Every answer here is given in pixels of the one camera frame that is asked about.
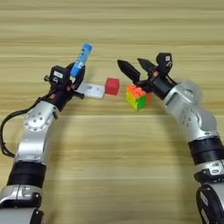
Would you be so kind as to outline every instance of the silver robot arm segment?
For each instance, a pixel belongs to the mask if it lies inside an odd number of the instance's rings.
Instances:
[[[202,108],[202,93],[195,83],[174,81],[168,75],[172,68],[170,53],[160,53],[157,66],[147,59],[138,61],[148,73],[147,80],[140,80],[140,73],[129,62],[117,62],[136,86],[160,98],[177,121],[195,163],[194,177],[200,184],[196,199],[202,222],[224,224],[224,146],[214,115]]]
[[[24,116],[24,135],[14,157],[8,183],[0,193],[0,223],[3,224],[44,224],[44,213],[39,211],[42,200],[42,187],[50,155],[49,140],[53,124],[59,118],[66,104],[77,96],[85,66],[77,74],[75,81],[70,80],[73,64],[64,68],[54,66],[45,80],[51,84],[49,94],[39,98],[29,109],[19,110],[8,115],[1,124],[1,148],[4,155],[13,157],[5,146],[3,128],[14,116]]]

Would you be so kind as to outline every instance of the wood grain surface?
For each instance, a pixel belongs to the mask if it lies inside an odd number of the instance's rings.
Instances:
[[[57,121],[42,206],[47,223],[200,223],[193,162],[175,121],[156,97],[139,112],[130,107],[130,81],[116,60],[140,69],[138,57],[171,52],[171,76],[202,87],[223,137],[223,0],[1,0],[0,119],[44,95],[43,77],[73,61],[83,42],[94,46],[85,82],[116,77],[121,88],[103,100],[72,99]],[[14,151],[22,119],[5,129]],[[0,157],[1,187],[11,165]]]

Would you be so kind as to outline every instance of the rubik's cube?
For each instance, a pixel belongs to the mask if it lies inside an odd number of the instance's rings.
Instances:
[[[135,109],[145,108],[151,102],[152,94],[144,92],[140,87],[129,85],[126,88],[126,100]]]

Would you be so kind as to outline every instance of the black cable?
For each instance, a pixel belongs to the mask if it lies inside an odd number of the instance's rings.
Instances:
[[[39,97],[29,108],[26,109],[22,109],[22,110],[18,110],[15,112],[12,112],[11,114],[7,115],[0,126],[0,147],[1,147],[1,151],[2,153],[10,158],[14,158],[15,154],[13,154],[7,147],[6,147],[6,143],[4,142],[4,125],[13,117],[15,116],[21,116],[23,114],[26,114],[30,109],[33,109],[40,101],[44,100],[46,97],[48,97],[49,95],[51,95],[53,92],[50,92],[49,94],[46,94],[42,97]]]

